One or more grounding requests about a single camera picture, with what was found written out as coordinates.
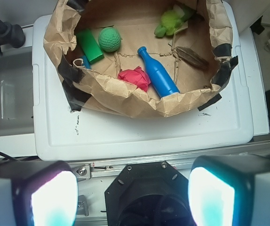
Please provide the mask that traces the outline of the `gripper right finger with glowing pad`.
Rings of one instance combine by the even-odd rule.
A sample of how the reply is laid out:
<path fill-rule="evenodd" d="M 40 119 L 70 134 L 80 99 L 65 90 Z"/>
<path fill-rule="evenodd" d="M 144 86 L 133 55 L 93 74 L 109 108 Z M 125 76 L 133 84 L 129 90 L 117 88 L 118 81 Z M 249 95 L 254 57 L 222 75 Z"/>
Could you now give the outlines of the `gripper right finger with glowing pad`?
<path fill-rule="evenodd" d="M 270 226 L 270 154 L 199 156 L 188 198 L 198 226 Z"/>

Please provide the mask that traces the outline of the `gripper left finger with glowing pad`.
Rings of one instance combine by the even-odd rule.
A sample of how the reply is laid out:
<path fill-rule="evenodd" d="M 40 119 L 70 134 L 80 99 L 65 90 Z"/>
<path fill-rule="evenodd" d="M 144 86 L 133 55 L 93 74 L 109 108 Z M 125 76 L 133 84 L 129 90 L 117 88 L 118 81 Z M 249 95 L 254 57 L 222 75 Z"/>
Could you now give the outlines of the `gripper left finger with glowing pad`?
<path fill-rule="evenodd" d="M 64 161 L 0 161 L 0 226 L 72 226 L 78 182 Z"/>

